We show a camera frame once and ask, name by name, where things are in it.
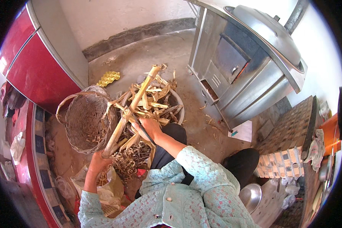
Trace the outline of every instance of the cabinet door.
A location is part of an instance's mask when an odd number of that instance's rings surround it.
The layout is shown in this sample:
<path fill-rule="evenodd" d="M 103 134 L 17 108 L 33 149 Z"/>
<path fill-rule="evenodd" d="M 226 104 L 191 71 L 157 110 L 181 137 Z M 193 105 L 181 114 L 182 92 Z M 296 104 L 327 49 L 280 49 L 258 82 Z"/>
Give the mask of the cabinet door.
<path fill-rule="evenodd" d="M 6 75 L 10 64 L 35 29 L 25 7 L 18 13 L 0 49 L 0 72 Z"/>
<path fill-rule="evenodd" d="M 59 103 L 81 89 L 58 65 L 36 33 L 18 55 L 7 80 L 46 111 L 56 113 Z"/>

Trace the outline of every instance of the wall baseboard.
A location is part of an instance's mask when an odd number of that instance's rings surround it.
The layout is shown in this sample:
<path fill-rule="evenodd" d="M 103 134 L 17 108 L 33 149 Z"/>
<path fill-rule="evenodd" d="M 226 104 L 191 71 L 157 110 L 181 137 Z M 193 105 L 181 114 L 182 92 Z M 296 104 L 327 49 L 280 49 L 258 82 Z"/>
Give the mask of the wall baseboard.
<path fill-rule="evenodd" d="M 193 17 L 158 21 L 115 34 L 107 40 L 101 40 L 90 47 L 85 48 L 82 53 L 86 57 L 87 61 L 90 62 L 108 52 L 139 40 L 169 32 L 193 28 L 196 28 L 195 18 Z"/>

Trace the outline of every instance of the light blue jacket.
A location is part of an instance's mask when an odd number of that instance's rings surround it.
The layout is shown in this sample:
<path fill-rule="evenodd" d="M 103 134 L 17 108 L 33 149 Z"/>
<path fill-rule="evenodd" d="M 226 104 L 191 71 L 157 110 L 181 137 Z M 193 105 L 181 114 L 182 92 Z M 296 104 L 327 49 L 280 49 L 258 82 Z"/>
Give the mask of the light blue jacket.
<path fill-rule="evenodd" d="M 194 176 L 189 186 L 180 184 L 185 177 L 182 166 Z M 187 146 L 162 169 L 148 172 L 142 196 L 116 218 L 105 217 L 98 194 L 87 191 L 82 191 L 78 217 L 81 227 L 258 227 L 239 191 L 232 173 Z"/>

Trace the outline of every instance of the wicker basket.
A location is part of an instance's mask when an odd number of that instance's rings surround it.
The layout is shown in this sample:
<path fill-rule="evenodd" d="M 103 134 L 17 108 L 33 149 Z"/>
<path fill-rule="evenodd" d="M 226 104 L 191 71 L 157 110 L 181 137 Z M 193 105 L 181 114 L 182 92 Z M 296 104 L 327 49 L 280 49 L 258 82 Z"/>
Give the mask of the wicker basket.
<path fill-rule="evenodd" d="M 60 108 L 72 98 L 63 120 L 59 115 Z M 67 139 L 77 152 L 90 154 L 106 147 L 118 121 L 113 106 L 102 120 L 108 101 L 111 99 L 105 89 L 91 85 L 68 96 L 57 107 L 56 118 L 66 127 Z"/>

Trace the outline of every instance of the metal basin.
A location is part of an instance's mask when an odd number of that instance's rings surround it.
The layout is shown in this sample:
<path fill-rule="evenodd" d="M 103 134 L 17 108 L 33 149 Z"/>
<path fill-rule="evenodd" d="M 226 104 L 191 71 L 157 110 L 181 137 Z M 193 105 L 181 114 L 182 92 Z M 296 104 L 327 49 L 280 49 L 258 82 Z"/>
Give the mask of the metal basin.
<path fill-rule="evenodd" d="M 251 214 L 260 204 L 262 198 L 261 186 L 256 183 L 246 185 L 238 195 L 247 211 Z"/>

